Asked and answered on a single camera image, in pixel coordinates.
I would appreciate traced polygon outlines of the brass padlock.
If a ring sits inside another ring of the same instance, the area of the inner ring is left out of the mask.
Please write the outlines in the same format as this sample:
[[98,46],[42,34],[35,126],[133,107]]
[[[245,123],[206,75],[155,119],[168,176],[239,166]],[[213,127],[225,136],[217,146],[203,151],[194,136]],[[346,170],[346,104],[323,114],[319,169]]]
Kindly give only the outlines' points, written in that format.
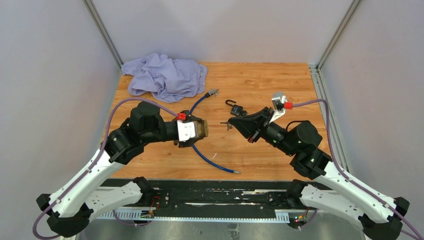
[[209,127],[207,120],[194,121],[194,132],[196,139],[206,138],[209,135]]

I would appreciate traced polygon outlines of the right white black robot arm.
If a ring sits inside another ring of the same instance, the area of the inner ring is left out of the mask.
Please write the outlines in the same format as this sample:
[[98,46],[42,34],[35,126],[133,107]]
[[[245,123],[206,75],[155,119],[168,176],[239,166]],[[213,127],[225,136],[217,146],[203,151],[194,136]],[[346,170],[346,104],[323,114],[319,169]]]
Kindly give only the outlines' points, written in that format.
[[286,129],[273,117],[273,109],[265,107],[254,114],[231,117],[228,122],[250,143],[263,139],[292,157],[290,164],[298,174],[332,190],[327,193],[293,180],[285,193],[291,208],[311,207],[340,217],[358,227],[369,240],[395,240],[400,236],[410,206],[405,198],[384,195],[341,168],[319,148],[322,136],[309,121]]

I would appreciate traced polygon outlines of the small black padlock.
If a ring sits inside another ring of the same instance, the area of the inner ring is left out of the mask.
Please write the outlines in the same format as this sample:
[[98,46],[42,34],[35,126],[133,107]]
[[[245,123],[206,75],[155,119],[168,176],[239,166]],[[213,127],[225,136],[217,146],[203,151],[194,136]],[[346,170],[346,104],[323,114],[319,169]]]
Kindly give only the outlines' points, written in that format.
[[225,103],[231,107],[230,114],[236,117],[246,116],[247,111],[244,110],[244,107],[237,105],[237,102],[231,99],[227,99]]

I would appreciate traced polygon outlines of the blue cable lock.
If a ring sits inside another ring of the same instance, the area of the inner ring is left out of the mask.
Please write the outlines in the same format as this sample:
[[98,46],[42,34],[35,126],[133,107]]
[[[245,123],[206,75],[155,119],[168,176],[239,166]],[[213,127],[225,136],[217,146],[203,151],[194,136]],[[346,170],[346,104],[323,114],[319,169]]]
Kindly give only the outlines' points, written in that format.
[[[194,104],[193,104],[193,106],[191,107],[191,109],[189,110],[189,113],[192,115],[193,114],[193,111],[195,110],[195,108],[203,101],[203,100],[205,100],[206,98],[209,98],[209,97],[211,97],[211,91],[212,91],[212,89],[211,90],[209,90],[207,93],[205,93],[204,94],[204,96],[202,96],[199,100],[197,100]],[[226,168],[226,167],[223,167],[223,166],[221,166],[221,165],[219,165],[219,164],[217,164],[217,163],[215,163],[215,162],[213,162],[213,161],[211,161],[210,159],[208,159],[206,156],[204,156],[199,150],[198,150],[198,148],[195,146],[195,145],[193,145],[192,146],[192,148],[193,148],[193,150],[195,151],[195,153],[200,157],[200,158],[202,158],[205,162],[207,162],[208,164],[210,164],[211,166],[213,166],[213,167],[215,167],[215,168],[217,168],[217,169],[219,169],[219,170],[222,170],[222,171],[225,171],[225,172],[227,172],[227,173],[230,173],[230,174],[241,174],[241,172],[240,171],[236,171],[236,170],[232,170],[232,169],[229,169],[229,168]]]

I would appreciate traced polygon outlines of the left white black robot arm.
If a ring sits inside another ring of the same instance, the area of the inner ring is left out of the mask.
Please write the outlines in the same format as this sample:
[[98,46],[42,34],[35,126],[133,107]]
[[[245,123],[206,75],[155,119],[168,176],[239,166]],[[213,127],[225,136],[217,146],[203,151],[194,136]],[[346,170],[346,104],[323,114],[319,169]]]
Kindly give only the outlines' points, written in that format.
[[103,142],[88,163],[63,187],[51,194],[41,194],[36,202],[54,237],[73,237],[102,214],[119,207],[154,203],[155,191],[144,178],[137,177],[126,185],[97,193],[98,187],[112,174],[142,154],[152,143],[173,142],[180,148],[191,147],[209,134],[206,120],[188,110],[173,113],[165,121],[163,105],[145,98],[137,98],[138,105],[115,130],[105,128]]

